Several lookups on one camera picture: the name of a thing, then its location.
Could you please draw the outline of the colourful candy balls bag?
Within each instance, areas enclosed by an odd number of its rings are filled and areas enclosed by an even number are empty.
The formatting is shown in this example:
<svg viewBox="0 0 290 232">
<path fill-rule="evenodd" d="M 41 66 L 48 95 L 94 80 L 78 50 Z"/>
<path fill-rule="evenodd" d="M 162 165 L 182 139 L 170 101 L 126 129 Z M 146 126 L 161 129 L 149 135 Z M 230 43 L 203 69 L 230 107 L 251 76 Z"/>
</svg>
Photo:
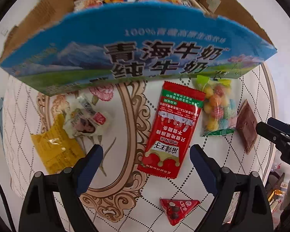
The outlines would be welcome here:
<svg viewBox="0 0 290 232">
<path fill-rule="evenodd" d="M 194 85 L 199 91 L 205 93 L 203 136 L 217 137 L 234 133 L 237 111 L 231 80 L 198 75 L 194 80 Z"/>
</svg>

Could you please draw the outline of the white patterned quilt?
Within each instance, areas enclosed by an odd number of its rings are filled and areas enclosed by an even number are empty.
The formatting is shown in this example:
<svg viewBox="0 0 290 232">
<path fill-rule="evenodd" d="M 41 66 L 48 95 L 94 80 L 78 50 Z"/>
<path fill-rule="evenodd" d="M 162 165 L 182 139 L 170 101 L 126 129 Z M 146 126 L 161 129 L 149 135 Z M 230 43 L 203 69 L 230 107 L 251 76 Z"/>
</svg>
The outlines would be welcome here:
<svg viewBox="0 0 290 232">
<path fill-rule="evenodd" d="M 95 143 L 104 149 L 102 167 L 80 198 L 99 231 L 194 231 L 213 200 L 189 157 L 173 180 L 137 169 L 162 85 L 162 81 L 133 82 L 87 93 L 111 116 L 110 126 L 102 136 L 79 140 L 86 151 Z M 48 97 L 15 78 L 8 79 L 3 103 L 3 146 L 11 188 L 20 198 L 25 197 L 33 174 L 45 172 L 31 135 L 48 131 L 56 115 L 64 115 L 76 98 L 77 93 Z M 172 226 L 160 198 L 200 203 Z"/>
</svg>

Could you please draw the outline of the yellow snack packet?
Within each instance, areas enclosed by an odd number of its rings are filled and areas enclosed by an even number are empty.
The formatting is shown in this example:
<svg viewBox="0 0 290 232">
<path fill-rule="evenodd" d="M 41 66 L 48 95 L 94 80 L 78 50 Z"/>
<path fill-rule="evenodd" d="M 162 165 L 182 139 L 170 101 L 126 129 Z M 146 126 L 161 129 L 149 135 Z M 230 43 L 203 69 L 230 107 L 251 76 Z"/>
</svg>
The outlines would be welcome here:
<svg viewBox="0 0 290 232">
<path fill-rule="evenodd" d="M 31 135 L 35 149 L 49 174 L 73 167 L 80 158 L 85 157 L 77 140 L 70 138 L 63 129 L 64 120 L 64 116 L 59 114 L 48 131 Z"/>
</svg>

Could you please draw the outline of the Franzzi chocolate biscuit packet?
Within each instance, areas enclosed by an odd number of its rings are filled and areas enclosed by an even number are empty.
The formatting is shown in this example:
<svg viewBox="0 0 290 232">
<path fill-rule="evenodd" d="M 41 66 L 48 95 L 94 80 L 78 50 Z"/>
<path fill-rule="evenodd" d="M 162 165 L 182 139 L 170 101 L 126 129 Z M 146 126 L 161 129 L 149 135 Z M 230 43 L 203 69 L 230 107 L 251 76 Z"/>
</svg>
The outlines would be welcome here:
<svg viewBox="0 0 290 232">
<path fill-rule="evenodd" d="M 210 15 L 211 12 L 209 12 L 201 3 L 197 2 L 196 0 L 188 0 L 193 7 L 196 9 L 200 9 L 204 14 Z"/>
</svg>

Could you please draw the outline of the light blue folded blanket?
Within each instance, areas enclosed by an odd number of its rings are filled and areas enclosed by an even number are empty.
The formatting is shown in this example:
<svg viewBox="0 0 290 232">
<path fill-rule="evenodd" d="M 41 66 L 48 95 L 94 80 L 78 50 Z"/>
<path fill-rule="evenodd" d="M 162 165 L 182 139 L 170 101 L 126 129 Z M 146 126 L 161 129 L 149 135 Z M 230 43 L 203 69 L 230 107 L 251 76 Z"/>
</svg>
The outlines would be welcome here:
<svg viewBox="0 0 290 232">
<path fill-rule="evenodd" d="M 3 115 L 3 97 L 0 98 L 0 136 L 1 136 L 1 141 L 3 141 L 2 115 Z"/>
</svg>

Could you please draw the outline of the red spicy strip packet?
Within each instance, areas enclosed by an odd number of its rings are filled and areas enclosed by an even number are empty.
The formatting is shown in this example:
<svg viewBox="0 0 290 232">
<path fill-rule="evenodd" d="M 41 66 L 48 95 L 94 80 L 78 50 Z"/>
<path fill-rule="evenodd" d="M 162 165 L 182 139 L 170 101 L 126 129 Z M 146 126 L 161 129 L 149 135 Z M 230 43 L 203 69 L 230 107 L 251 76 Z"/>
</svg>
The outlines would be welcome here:
<svg viewBox="0 0 290 232">
<path fill-rule="evenodd" d="M 169 179 L 178 176 L 204 100 L 204 92 L 164 82 L 139 171 Z"/>
</svg>

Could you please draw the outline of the red triangular snack packet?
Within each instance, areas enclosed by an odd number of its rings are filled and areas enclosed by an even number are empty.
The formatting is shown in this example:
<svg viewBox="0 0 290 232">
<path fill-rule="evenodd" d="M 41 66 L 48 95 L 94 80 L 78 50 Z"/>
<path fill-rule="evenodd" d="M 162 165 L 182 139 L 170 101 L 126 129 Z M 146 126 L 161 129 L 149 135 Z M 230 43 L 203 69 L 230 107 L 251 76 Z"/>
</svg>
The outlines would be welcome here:
<svg viewBox="0 0 290 232">
<path fill-rule="evenodd" d="M 160 206 L 172 226 L 177 225 L 199 203 L 199 200 L 171 200 L 160 198 Z"/>
</svg>

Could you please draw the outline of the white candy packet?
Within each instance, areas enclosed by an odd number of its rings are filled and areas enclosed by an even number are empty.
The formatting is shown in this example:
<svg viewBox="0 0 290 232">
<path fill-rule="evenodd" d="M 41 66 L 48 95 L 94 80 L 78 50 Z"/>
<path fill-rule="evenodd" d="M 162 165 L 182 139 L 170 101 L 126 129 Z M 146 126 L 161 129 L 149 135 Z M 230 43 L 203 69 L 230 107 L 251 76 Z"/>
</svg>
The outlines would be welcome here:
<svg viewBox="0 0 290 232">
<path fill-rule="evenodd" d="M 111 123 L 111 116 L 90 102 L 82 93 L 72 102 L 65 115 L 63 129 L 70 138 L 102 136 Z"/>
</svg>

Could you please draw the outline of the white oat cookie packet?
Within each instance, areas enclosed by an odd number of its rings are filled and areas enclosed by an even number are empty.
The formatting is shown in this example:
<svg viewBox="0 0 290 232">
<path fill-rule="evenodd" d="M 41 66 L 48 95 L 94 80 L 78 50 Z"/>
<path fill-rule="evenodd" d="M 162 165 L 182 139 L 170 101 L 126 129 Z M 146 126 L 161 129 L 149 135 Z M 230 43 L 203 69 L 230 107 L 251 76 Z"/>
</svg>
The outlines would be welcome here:
<svg viewBox="0 0 290 232">
<path fill-rule="evenodd" d="M 103 5 L 104 0 L 77 0 L 74 2 L 74 11 L 97 8 Z"/>
</svg>

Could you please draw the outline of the brown red fruit leather packet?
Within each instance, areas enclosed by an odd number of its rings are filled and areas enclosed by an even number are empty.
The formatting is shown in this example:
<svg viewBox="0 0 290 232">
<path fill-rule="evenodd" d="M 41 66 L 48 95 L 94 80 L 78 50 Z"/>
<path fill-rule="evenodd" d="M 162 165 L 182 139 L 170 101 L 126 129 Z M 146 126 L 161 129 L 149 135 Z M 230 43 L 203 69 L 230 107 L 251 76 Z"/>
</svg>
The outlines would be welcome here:
<svg viewBox="0 0 290 232">
<path fill-rule="evenodd" d="M 248 100 L 244 100 L 237 115 L 236 130 L 241 138 L 246 154 L 250 153 L 257 140 L 256 125 L 257 120 L 253 110 Z"/>
</svg>

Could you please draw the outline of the open cardboard box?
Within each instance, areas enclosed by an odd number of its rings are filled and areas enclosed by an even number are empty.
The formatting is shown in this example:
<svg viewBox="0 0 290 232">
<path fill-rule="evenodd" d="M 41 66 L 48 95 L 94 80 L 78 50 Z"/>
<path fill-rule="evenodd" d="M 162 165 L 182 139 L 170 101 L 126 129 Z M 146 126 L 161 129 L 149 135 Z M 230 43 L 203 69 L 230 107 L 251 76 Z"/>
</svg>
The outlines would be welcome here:
<svg viewBox="0 0 290 232">
<path fill-rule="evenodd" d="M 74 11 L 40 0 L 8 35 L 0 67 L 46 94 L 102 83 L 188 75 L 238 78 L 277 50 L 236 0 L 195 7 L 147 0 Z"/>
</svg>

